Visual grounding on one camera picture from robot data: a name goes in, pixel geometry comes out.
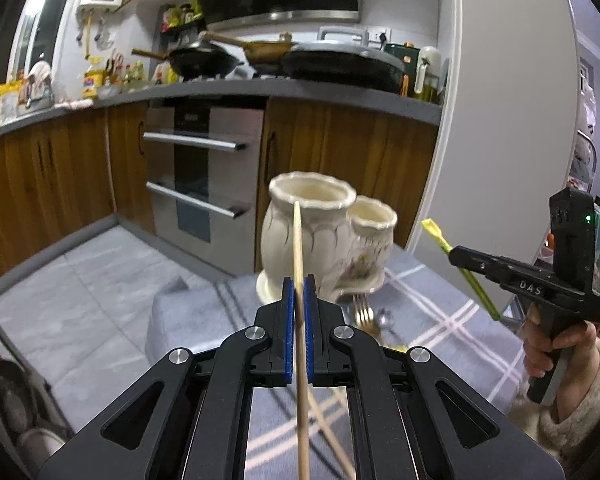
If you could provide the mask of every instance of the baseboard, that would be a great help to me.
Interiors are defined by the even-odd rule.
[[[127,231],[131,232],[134,236],[140,238],[144,243],[153,247],[157,251],[160,251],[170,260],[180,264],[181,266],[189,269],[194,274],[204,278],[212,283],[221,282],[233,278],[234,276],[224,272],[224,270],[218,269],[211,264],[208,264],[199,258],[192,256],[189,253],[171,245],[170,243],[158,238],[138,227],[138,225],[118,216],[119,224]]]
[[[30,274],[36,272],[36,270],[55,260],[58,256],[61,256],[74,247],[85,243],[94,236],[111,229],[117,224],[118,218],[116,215],[109,215],[94,222],[93,224],[87,225],[87,227],[83,227],[75,233],[65,236],[62,238],[62,240],[59,240],[55,244],[41,250],[38,254],[34,254],[28,260],[25,260],[18,266],[13,267],[13,269],[9,270],[0,277],[0,295]]]

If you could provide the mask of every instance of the table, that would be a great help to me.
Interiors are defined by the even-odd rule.
[[[184,346],[193,353],[220,345],[226,336],[253,323],[260,301],[256,276],[189,290],[176,281],[156,295],[146,354],[156,362]],[[404,250],[395,246],[384,285],[369,295],[370,306],[392,313],[394,325],[382,336],[389,345],[423,345],[502,412],[507,413],[523,371],[522,341],[491,320],[486,311]],[[346,399],[315,388],[328,422],[352,457]],[[256,388],[251,410],[246,479],[295,478],[295,385]],[[345,478],[331,449],[310,417],[311,478]]]

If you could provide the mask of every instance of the black cabinet handle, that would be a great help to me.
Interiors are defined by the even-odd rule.
[[[142,134],[144,133],[144,121],[140,121],[138,124],[138,152],[144,156],[144,150],[142,149]]]
[[[46,140],[46,146],[49,148],[49,165],[54,168],[54,149],[51,145],[51,139]]]
[[[40,160],[40,171],[42,176],[45,176],[45,165],[42,162],[42,148],[40,148],[40,141],[38,141],[38,159]]]
[[[269,135],[267,135],[267,147],[264,153],[264,183],[266,186],[268,186],[271,181],[271,178],[269,177],[269,159],[271,158],[271,147],[275,139],[276,133],[269,132]]]

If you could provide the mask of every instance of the power outlet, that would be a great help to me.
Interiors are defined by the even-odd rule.
[[[380,34],[383,32],[386,35],[386,42],[389,43],[391,40],[391,29],[388,27],[367,27],[366,30],[369,31],[369,41],[371,43],[380,43],[382,41]]]

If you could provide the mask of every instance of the blue gripper pad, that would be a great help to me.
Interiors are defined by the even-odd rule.
[[[294,305],[296,304],[296,292],[294,290],[294,280],[290,281],[286,298],[285,379],[287,383],[291,382],[291,376],[294,372]]]
[[[304,342],[306,344],[306,378],[309,384],[314,382],[314,329],[311,321],[311,297],[313,287],[304,279]]]

